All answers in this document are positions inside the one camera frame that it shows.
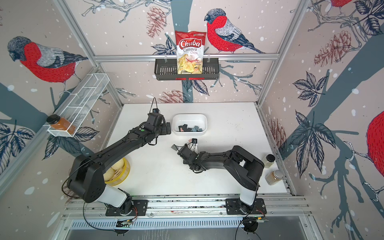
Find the black eraser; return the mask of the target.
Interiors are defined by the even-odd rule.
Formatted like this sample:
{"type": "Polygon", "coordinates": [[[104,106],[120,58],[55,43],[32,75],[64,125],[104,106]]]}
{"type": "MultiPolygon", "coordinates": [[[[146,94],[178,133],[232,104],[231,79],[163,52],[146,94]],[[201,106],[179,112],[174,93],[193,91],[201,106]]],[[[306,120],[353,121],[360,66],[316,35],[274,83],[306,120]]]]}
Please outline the black eraser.
{"type": "Polygon", "coordinates": [[[190,132],[190,128],[188,128],[187,124],[179,126],[179,132],[190,132]]]}

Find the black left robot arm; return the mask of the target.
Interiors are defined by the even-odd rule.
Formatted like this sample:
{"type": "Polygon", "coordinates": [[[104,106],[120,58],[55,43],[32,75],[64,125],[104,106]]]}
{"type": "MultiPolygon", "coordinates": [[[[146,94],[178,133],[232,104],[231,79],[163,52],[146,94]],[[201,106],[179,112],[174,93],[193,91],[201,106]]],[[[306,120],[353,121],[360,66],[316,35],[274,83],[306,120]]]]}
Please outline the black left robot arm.
{"type": "Polygon", "coordinates": [[[115,163],[129,153],[157,140],[159,136],[171,134],[171,123],[160,113],[149,113],[147,121],[131,129],[116,143],[93,155],[75,158],[67,187],[86,203],[95,201],[120,208],[127,203],[128,194],[108,186],[104,174],[115,163]]]}

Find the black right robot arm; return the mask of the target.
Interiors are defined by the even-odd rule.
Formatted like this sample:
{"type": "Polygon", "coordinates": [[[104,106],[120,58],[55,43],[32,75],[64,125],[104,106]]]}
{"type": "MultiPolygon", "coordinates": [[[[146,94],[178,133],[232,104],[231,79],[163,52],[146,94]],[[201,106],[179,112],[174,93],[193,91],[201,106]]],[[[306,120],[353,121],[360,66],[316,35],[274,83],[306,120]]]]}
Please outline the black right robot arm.
{"type": "Polygon", "coordinates": [[[235,206],[231,207],[236,214],[251,214],[256,208],[255,198],[265,167],[260,159],[240,146],[234,146],[222,153],[197,153],[188,144],[173,147],[183,159],[183,164],[188,165],[194,173],[199,174],[210,169],[227,170],[244,189],[251,192],[250,197],[241,193],[235,206]]]}

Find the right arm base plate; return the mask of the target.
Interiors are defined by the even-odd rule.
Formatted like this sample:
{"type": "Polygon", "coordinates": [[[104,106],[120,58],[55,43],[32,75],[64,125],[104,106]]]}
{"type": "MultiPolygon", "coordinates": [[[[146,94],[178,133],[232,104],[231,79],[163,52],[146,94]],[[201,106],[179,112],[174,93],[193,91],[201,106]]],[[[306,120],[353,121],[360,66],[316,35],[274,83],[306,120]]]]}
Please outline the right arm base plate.
{"type": "Polygon", "coordinates": [[[240,199],[226,199],[225,207],[227,215],[266,215],[266,205],[263,199],[255,199],[250,206],[240,199]]]}

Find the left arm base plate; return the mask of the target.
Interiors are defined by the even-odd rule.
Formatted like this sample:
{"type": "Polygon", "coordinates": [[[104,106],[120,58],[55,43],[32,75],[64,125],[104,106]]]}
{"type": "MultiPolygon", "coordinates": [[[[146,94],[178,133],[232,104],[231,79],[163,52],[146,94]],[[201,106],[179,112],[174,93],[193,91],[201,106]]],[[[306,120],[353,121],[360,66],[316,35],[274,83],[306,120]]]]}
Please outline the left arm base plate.
{"type": "Polygon", "coordinates": [[[128,204],[123,204],[120,208],[107,205],[106,217],[142,217],[148,209],[148,200],[131,200],[128,204]]]}

